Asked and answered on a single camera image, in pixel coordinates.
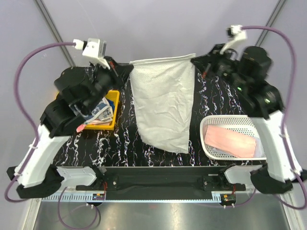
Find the blue patterned white towel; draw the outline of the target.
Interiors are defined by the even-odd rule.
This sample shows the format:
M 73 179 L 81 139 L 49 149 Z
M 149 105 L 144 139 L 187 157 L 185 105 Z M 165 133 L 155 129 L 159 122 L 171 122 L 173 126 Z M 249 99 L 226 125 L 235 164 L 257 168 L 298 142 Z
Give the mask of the blue patterned white towel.
M 104 97 L 90 115 L 85 115 L 86 124 L 101 124 L 111 122 L 114 117 L 114 103 Z

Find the cream white towel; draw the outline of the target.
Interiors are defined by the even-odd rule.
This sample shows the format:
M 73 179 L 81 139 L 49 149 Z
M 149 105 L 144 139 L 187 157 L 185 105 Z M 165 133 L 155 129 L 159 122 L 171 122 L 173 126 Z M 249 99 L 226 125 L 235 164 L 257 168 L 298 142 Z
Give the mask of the cream white towel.
M 189 151 L 195 86 L 195 54 L 130 62 L 130 85 L 142 141 L 173 152 Z

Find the pink towel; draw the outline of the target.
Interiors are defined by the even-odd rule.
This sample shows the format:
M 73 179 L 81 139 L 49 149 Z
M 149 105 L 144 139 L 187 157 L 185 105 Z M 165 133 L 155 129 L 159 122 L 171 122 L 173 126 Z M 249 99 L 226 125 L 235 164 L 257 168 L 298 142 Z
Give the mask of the pink towel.
M 218 126 L 204 127 L 204 143 L 237 158 L 252 158 L 256 150 L 253 137 Z

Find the light blue towel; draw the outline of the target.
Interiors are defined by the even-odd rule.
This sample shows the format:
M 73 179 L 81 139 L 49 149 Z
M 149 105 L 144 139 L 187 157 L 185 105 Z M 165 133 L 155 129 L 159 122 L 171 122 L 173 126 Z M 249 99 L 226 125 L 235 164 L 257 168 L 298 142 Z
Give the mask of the light blue towel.
M 218 154 L 233 156 L 235 158 L 261 158 L 264 156 L 264 150 L 259 138 L 252 138 L 253 143 L 247 147 L 239 147 L 234 150 L 222 150 L 213 147 L 212 151 Z

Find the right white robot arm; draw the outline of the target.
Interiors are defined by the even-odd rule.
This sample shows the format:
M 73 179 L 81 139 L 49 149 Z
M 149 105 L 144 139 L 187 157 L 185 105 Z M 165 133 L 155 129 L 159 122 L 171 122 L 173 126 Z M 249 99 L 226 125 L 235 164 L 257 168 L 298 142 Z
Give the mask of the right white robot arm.
M 284 194 L 292 190 L 293 183 L 306 180 L 306 170 L 291 152 L 281 95 L 266 81 L 272 65 L 266 50 L 248 46 L 239 60 L 232 60 L 217 44 L 191 62 L 204 77 L 218 76 L 236 89 L 241 106 L 254 124 L 267 159 L 265 166 L 250 173 L 254 187 L 263 194 Z

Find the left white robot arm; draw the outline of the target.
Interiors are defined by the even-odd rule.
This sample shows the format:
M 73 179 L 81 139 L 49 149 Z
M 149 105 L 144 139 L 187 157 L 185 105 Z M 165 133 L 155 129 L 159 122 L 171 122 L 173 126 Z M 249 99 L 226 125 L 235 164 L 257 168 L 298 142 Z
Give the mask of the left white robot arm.
M 82 168 L 63 168 L 52 164 L 65 142 L 83 124 L 110 90 L 122 89 L 134 66 L 119 64 L 107 57 L 110 68 L 101 64 L 65 69 L 54 82 L 58 95 L 44 110 L 36 127 L 35 139 L 24 160 L 7 169 L 17 182 L 20 201 L 44 198 L 72 187 L 79 191 L 99 190 L 104 186 L 102 171 L 89 164 Z

